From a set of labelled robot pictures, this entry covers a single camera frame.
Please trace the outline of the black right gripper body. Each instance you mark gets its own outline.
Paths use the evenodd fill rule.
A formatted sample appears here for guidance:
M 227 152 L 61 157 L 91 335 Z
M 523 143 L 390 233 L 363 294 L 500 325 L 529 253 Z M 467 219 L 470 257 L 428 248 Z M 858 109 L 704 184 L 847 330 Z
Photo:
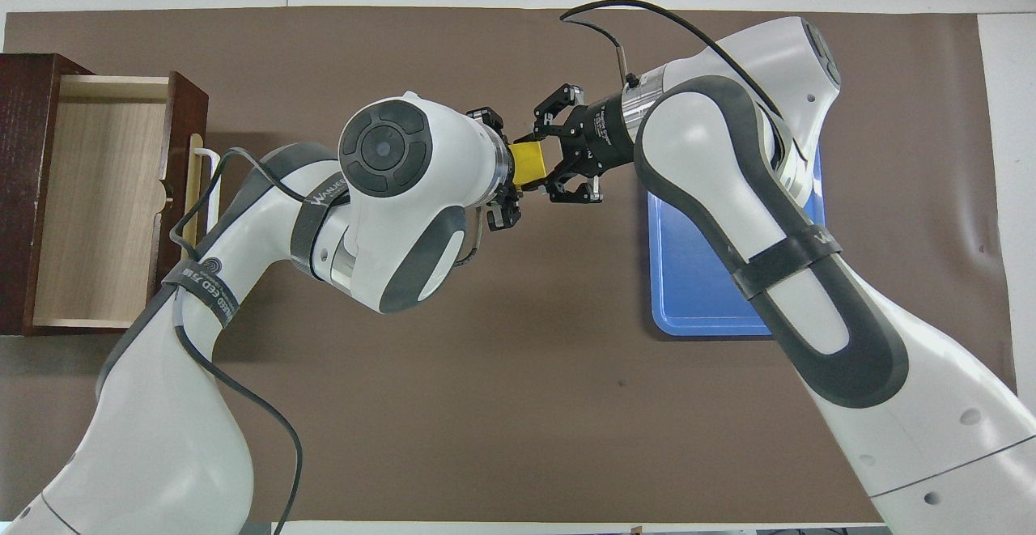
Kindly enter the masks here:
M 567 140 L 567 147 L 580 153 L 572 172 L 600 175 L 633 161 L 635 142 L 622 114 L 622 95 L 574 107 L 567 124 L 577 130 L 576 137 Z

